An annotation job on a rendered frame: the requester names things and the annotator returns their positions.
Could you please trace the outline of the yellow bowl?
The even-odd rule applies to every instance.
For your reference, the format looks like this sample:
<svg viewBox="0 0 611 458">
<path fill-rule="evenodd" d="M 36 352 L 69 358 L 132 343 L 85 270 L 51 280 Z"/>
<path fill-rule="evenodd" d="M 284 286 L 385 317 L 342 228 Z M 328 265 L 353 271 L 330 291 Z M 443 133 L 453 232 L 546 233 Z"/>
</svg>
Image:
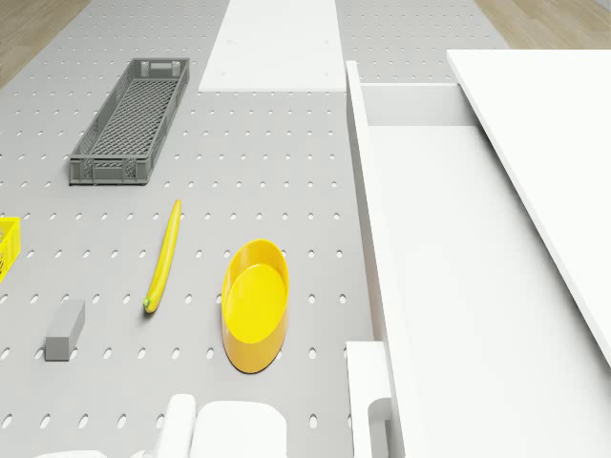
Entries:
<svg viewBox="0 0 611 458">
<path fill-rule="evenodd" d="M 253 239 L 229 262 L 221 290 L 221 337 L 239 371 L 266 369 L 282 349 L 289 293 L 286 259 L 272 241 Z"/>
</svg>

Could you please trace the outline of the yellow basket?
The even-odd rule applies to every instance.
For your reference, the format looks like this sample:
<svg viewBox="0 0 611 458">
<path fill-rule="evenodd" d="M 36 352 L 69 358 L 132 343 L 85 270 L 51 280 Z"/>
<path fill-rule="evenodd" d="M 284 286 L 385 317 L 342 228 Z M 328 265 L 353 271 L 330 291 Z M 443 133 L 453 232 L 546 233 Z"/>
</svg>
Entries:
<svg viewBox="0 0 611 458">
<path fill-rule="evenodd" d="M 21 249 L 21 220 L 0 218 L 0 282 L 6 277 Z"/>
</svg>

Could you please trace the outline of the grey cube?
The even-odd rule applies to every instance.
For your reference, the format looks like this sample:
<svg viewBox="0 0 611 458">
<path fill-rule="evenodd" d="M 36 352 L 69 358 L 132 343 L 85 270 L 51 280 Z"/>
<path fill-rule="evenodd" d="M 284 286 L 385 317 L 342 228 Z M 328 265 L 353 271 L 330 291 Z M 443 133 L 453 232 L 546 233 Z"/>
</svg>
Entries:
<svg viewBox="0 0 611 458">
<path fill-rule="evenodd" d="M 45 360 L 67 362 L 76 347 L 86 316 L 84 300 L 62 302 L 53 315 L 45 338 Z"/>
</svg>

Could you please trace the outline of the banana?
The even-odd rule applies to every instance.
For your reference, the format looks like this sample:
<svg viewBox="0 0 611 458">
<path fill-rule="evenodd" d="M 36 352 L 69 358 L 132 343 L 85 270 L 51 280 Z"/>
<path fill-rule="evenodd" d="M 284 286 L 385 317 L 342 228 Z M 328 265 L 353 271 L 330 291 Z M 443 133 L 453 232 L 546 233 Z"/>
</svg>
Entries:
<svg viewBox="0 0 611 458">
<path fill-rule="evenodd" d="M 168 224 L 166 227 L 163 244 L 158 257 L 157 267 L 150 284 L 148 293 L 143 300 L 143 308 L 147 314 L 154 313 L 161 302 L 163 292 L 169 277 L 176 242 L 178 239 L 179 222 L 181 215 L 181 200 L 174 203 Z"/>
</svg>

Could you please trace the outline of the white drawer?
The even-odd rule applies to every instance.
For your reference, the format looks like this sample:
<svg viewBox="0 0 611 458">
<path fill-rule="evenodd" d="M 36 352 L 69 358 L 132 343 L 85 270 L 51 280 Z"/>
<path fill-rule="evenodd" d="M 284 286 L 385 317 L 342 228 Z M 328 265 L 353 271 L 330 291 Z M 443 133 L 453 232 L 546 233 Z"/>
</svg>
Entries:
<svg viewBox="0 0 611 458">
<path fill-rule="evenodd" d="M 346 64 L 369 342 L 354 458 L 611 458 L 611 366 L 462 88 Z"/>
</svg>

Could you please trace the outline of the white board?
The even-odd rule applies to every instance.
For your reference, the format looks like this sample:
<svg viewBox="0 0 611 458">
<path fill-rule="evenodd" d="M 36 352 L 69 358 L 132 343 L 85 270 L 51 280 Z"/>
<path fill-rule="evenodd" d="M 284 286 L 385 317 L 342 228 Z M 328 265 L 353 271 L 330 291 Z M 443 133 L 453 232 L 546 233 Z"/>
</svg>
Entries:
<svg viewBox="0 0 611 458">
<path fill-rule="evenodd" d="M 229 0 L 200 92 L 345 90 L 335 0 Z"/>
</svg>

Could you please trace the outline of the dark grey basket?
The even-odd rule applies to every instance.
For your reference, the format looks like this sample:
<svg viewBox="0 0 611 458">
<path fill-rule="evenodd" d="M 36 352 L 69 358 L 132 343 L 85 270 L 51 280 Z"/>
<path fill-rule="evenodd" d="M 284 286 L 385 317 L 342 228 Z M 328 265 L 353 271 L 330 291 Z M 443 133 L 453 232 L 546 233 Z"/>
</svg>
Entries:
<svg viewBox="0 0 611 458">
<path fill-rule="evenodd" d="M 188 58 L 134 58 L 69 157 L 72 185 L 145 185 L 189 81 Z"/>
</svg>

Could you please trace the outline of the white cabinet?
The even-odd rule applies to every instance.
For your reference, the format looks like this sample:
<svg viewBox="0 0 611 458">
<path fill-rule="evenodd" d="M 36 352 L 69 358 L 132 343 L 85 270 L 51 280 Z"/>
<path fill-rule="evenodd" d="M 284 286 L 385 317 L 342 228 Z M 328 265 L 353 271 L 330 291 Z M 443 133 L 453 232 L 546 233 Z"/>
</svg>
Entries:
<svg viewBox="0 0 611 458">
<path fill-rule="evenodd" d="M 611 50 L 447 58 L 611 365 Z"/>
</svg>

